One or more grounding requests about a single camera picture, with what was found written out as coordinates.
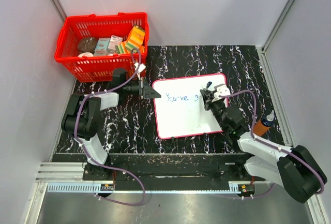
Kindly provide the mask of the pink framed whiteboard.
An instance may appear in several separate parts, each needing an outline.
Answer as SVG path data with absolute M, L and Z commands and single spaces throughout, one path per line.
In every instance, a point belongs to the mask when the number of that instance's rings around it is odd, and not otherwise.
M 161 98 L 154 100 L 157 135 L 161 139 L 221 132 L 212 112 L 204 109 L 200 90 L 226 84 L 222 73 L 157 80 L 152 87 Z

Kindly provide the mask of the blue capped whiteboard marker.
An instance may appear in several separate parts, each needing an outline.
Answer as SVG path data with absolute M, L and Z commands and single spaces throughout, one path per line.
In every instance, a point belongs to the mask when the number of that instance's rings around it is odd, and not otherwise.
M 209 82 L 207 83 L 206 87 L 205 87 L 205 90 L 208 90 L 208 88 L 209 88 L 211 85 L 212 85 L 212 82 L 209 81 Z

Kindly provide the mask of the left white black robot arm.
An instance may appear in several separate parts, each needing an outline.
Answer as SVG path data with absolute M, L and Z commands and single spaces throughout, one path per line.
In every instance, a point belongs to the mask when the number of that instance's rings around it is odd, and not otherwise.
M 129 80 L 124 68 L 113 70 L 109 85 L 115 90 L 89 97 L 72 94 L 61 123 L 62 131 L 73 137 L 83 148 L 88 163 L 95 165 L 94 174 L 103 181 L 111 177 L 112 168 L 107 164 L 108 153 L 98 137 L 102 124 L 101 111 L 119 106 L 122 98 L 128 94 L 137 94 L 143 99 L 161 98 L 144 77 L 135 76 Z

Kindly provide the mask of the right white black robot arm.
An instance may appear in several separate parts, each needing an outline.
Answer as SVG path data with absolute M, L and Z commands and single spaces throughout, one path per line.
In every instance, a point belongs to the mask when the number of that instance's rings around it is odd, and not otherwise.
M 302 145 L 280 145 L 253 133 L 242 111 L 225 105 L 225 99 L 231 97 L 227 89 L 222 84 L 213 91 L 201 89 L 200 93 L 204 109 L 211 111 L 231 147 L 248 155 L 235 168 L 237 178 L 246 181 L 254 176 L 269 180 L 299 203 L 323 193 L 327 177 L 308 149 Z

